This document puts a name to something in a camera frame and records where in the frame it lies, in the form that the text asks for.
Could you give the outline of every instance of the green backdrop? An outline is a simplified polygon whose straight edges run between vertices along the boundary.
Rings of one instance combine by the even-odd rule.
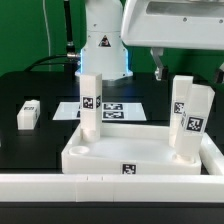
[[[77,50],[85,44],[84,0],[70,0],[73,34]],[[0,1],[0,76],[21,71],[48,56],[42,0]],[[65,53],[66,36],[63,0],[46,0],[52,54]],[[147,48],[128,47],[131,70],[153,72],[155,65]],[[224,61],[224,51],[166,49],[162,58],[171,73],[193,72],[212,83],[214,70]],[[62,66],[53,67],[62,70]]]

